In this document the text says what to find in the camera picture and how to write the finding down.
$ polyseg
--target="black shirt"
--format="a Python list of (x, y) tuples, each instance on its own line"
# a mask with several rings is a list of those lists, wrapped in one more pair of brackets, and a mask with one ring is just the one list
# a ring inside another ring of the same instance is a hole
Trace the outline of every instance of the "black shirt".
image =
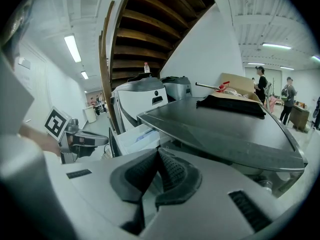
[(260, 76), (259, 83), (258, 83), (258, 88), (260, 90), (255, 89), (255, 94), (262, 101), (266, 99), (265, 90), (264, 90), (264, 88), (266, 88), (266, 86), (267, 86), (267, 79), (266, 79), (265, 75), (262, 75), (262, 76)]

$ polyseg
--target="wooden staircase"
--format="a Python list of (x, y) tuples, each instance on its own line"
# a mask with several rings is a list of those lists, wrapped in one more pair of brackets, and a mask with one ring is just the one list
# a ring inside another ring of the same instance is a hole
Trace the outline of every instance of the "wooden staircase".
[(158, 77), (168, 58), (214, 0), (127, 0), (109, 61), (111, 89), (144, 72)]

